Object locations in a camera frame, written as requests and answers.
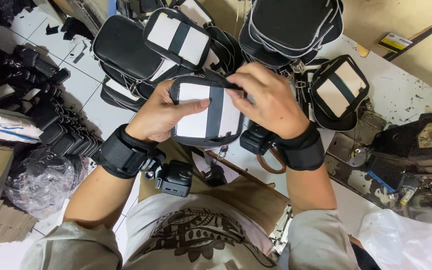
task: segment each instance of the white tile floor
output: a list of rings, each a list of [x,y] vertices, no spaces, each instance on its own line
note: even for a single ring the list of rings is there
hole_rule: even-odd
[[[98,62],[89,55],[90,44],[84,51],[84,56],[75,64],[77,55],[70,53],[76,50],[77,42],[63,40],[63,33],[46,35],[46,26],[51,19],[35,8],[31,13],[23,10],[15,17],[12,27],[0,26],[0,48],[11,53],[16,45],[25,45],[41,53],[45,61],[69,70],[71,77],[62,84],[65,103],[74,104],[74,111],[80,111],[86,116],[86,124],[101,138],[106,139],[121,124],[128,123],[135,115],[134,112],[113,107],[99,97],[103,71]],[[139,176],[131,190],[128,202],[124,206],[113,231],[117,243],[124,255],[126,248],[126,215],[132,206],[137,204],[139,193]],[[48,234],[60,222],[60,213],[56,213],[45,220],[40,220],[22,242],[0,243],[0,269],[17,270],[27,249],[36,240]]]

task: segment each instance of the black wrist strap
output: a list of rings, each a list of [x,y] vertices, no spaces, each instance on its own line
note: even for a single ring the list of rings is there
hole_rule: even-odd
[[[313,122],[303,134],[288,140],[278,138],[276,145],[286,166],[296,171],[314,171],[325,161],[321,134]]]
[[[101,146],[99,164],[111,175],[122,179],[135,177],[154,151],[157,142],[144,143],[126,133],[128,124],[119,126]]]

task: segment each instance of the khaki pants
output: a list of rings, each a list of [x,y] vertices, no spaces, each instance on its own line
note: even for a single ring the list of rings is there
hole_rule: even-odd
[[[190,193],[206,194],[219,199],[254,220],[268,235],[273,232],[287,205],[276,190],[262,182],[249,180],[241,175],[228,184],[210,187],[196,168],[189,148],[172,138],[160,143],[158,148],[165,152],[166,162],[178,160],[193,164]],[[155,181],[146,180],[143,175],[140,181],[138,202],[159,193],[161,190],[155,188]]]

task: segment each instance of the brown strap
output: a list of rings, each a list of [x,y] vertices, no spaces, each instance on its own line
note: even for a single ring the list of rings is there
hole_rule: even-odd
[[[258,158],[259,164],[261,164],[261,167],[265,170],[267,170],[268,172],[275,174],[275,175],[280,175],[280,174],[284,174],[286,172],[286,165],[284,164],[284,162],[281,160],[281,157],[279,156],[279,152],[278,150],[276,150],[276,148],[270,148],[269,151],[271,152],[271,154],[273,154],[273,156],[276,158],[276,160],[281,163],[281,169],[280,170],[276,170],[271,168],[268,163],[266,163],[266,160],[263,156],[261,155],[257,155],[256,157]]]

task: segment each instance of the clear plastic bag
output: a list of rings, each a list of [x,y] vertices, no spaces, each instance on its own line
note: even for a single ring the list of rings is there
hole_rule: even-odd
[[[45,148],[9,171],[4,191],[17,207],[38,219],[45,219],[63,208],[80,184],[82,170],[78,156],[52,156]]]
[[[363,218],[358,240],[381,270],[432,270],[432,224],[382,209]]]

